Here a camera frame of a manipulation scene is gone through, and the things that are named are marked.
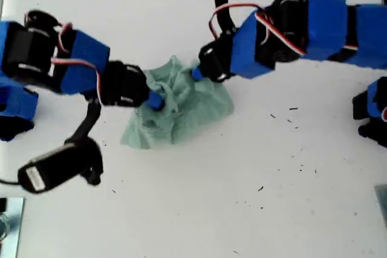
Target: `green cloth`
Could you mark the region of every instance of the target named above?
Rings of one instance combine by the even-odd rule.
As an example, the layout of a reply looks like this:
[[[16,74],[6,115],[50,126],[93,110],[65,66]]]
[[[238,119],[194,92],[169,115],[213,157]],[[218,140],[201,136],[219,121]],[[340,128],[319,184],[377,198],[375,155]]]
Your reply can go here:
[[[195,82],[190,68],[184,68],[175,56],[167,64],[144,73],[148,86],[161,94],[166,104],[160,112],[145,104],[136,109],[122,136],[122,144],[140,149],[178,144],[234,110],[222,84],[209,79]]]

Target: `white surface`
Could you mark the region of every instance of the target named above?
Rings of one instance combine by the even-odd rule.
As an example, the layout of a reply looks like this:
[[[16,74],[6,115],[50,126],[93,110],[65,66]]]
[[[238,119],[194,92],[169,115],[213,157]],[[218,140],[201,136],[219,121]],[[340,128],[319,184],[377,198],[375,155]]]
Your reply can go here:
[[[22,21],[39,7],[110,45],[112,58],[155,68],[172,54],[196,57],[211,40],[212,6],[5,0],[4,16]],[[248,13],[233,11],[238,21]],[[352,98],[381,73],[300,61],[251,82],[234,78],[230,118],[157,151],[121,146],[131,110],[105,109],[92,131],[105,159],[98,188],[80,178],[42,196],[0,187],[27,199],[19,258],[387,257],[374,194],[387,183],[387,151],[358,136],[351,118]],[[14,178],[31,157],[60,146],[85,111],[81,97],[41,94],[36,128],[0,144],[1,176]]]

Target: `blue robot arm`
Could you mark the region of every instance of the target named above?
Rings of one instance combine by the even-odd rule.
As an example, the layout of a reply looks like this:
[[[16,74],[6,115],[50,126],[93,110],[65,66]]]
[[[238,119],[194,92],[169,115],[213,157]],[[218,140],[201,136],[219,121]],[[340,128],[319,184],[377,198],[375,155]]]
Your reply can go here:
[[[305,51],[303,55],[296,54],[273,33],[267,38],[257,12],[235,33],[223,33],[203,47],[201,63],[192,71],[195,80],[209,77],[222,82],[232,76],[252,79],[273,71],[276,62],[298,58],[387,68],[385,6],[348,6],[345,0],[275,0],[265,9],[265,15],[291,43]]]

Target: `wire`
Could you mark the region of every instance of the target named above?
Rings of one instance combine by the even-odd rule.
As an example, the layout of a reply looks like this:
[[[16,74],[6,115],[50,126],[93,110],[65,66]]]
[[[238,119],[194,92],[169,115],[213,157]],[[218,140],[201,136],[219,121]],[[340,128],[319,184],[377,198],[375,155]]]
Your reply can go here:
[[[58,48],[65,53],[70,53],[70,51],[63,46],[62,36],[64,35],[64,33],[66,31],[73,29],[73,24],[71,22],[67,22],[66,24],[61,25],[61,26],[63,27],[63,29],[58,34]],[[103,106],[102,98],[101,98],[101,90],[102,90],[101,89],[101,75],[98,72],[98,69],[95,65],[93,65],[92,63],[90,63],[86,60],[82,60],[82,59],[58,59],[55,57],[51,59],[51,63],[54,65],[68,65],[68,66],[69,65],[83,65],[83,66],[88,66],[89,68],[95,70],[96,75],[97,75],[98,101],[101,104],[101,106]]]
[[[255,7],[257,9],[263,10],[259,5],[255,4],[255,3],[226,3],[223,5],[220,5],[219,7],[217,7],[214,10],[213,15],[209,21],[210,31],[215,39],[219,38],[219,36],[213,27],[213,24],[212,24],[213,18],[219,13],[219,11],[224,10],[226,8],[233,8],[233,7]]]
[[[93,70],[96,71],[97,75],[97,96],[98,96],[98,101],[103,106],[102,99],[101,99],[101,75],[97,70],[97,67],[93,65],[92,63],[86,61],[86,60],[81,60],[81,59],[58,59],[58,58],[51,58],[51,63],[53,65],[65,65],[65,66],[71,66],[71,65],[83,65],[87,66]]]
[[[294,43],[292,43],[290,40],[286,38],[276,27],[274,27],[269,21],[264,19],[262,16],[259,15],[258,11],[255,13],[255,18],[257,21],[259,21],[261,24],[263,24],[268,30],[271,31],[276,37],[279,38],[281,42],[283,42],[286,46],[288,46],[292,51],[295,53],[298,53],[300,56],[305,56],[307,53],[297,47]]]
[[[68,30],[72,30],[73,29],[73,24],[71,22],[67,22],[65,25],[63,25],[63,29],[60,31],[59,35],[58,35],[58,47],[61,51],[65,52],[65,53],[70,53],[69,50],[67,50],[64,46],[63,46],[63,42],[62,42],[62,36],[63,34],[68,31]]]
[[[5,185],[20,185],[19,182],[17,181],[6,181],[4,179],[0,179],[0,184],[5,184]]]
[[[387,107],[382,111],[382,120],[387,122]]]
[[[254,3],[228,3],[228,4],[221,5],[217,9],[215,9],[215,11],[214,11],[214,13],[209,21],[210,31],[212,32],[215,39],[218,38],[218,34],[216,33],[216,31],[212,25],[213,18],[222,9],[232,8],[232,7],[255,7],[258,9],[258,11],[255,13],[255,18],[258,22],[260,22],[266,28],[266,38],[261,43],[261,45],[263,45],[267,41],[270,33],[273,33],[281,42],[283,42],[286,46],[288,46],[295,53],[299,54],[300,56],[305,56],[307,54],[306,51],[304,51],[302,48],[299,48],[298,46],[296,46],[284,34],[282,34],[273,25],[273,20],[271,19],[270,16],[267,15],[265,10],[262,7],[260,7],[258,4],[254,4]],[[344,48],[346,48],[348,50],[354,50],[354,51],[357,51],[359,49],[359,47],[354,46],[354,45],[345,45]]]

